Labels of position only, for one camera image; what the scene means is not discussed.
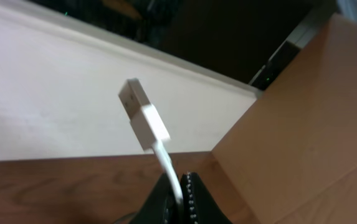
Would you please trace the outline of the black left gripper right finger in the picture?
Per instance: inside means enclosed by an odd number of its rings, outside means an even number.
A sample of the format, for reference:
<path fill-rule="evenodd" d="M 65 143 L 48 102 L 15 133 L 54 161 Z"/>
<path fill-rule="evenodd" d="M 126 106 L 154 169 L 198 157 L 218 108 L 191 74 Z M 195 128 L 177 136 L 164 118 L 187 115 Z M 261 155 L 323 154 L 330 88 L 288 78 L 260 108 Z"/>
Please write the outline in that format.
<path fill-rule="evenodd" d="M 231 224 L 195 172 L 183 174 L 180 180 L 184 197 L 185 224 Z"/>

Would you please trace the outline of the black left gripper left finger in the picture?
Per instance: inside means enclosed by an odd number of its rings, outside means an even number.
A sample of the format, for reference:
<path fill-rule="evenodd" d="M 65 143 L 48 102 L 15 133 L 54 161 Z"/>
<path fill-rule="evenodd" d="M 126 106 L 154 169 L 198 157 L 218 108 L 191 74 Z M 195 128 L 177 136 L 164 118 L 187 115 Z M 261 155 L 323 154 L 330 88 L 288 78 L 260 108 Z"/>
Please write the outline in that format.
<path fill-rule="evenodd" d="M 129 224 L 178 224 L 178 211 L 171 185 L 162 174 L 145 203 Z"/>

